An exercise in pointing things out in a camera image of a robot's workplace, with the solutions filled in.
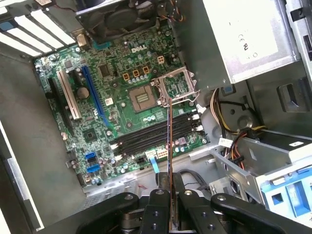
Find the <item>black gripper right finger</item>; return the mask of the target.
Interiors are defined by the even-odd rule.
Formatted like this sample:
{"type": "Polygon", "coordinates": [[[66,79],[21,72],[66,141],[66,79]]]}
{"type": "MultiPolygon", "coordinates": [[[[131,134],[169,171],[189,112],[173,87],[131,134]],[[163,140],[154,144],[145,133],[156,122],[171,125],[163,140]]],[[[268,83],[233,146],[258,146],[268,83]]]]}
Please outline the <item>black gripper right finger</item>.
{"type": "Polygon", "coordinates": [[[213,195],[209,203],[193,190],[186,190],[180,173],[172,175],[178,186],[179,204],[198,234],[310,234],[312,229],[232,195],[213,195]]]}

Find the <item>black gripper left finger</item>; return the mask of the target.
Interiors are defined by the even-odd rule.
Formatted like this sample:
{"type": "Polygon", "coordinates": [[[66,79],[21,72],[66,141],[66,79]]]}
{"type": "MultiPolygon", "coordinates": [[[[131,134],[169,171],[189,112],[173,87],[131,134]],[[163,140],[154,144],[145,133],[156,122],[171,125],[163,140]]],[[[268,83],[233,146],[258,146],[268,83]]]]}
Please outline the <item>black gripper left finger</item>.
{"type": "Polygon", "coordinates": [[[39,231],[41,234],[167,234],[169,180],[156,174],[157,187],[143,196],[122,192],[39,231]]]}

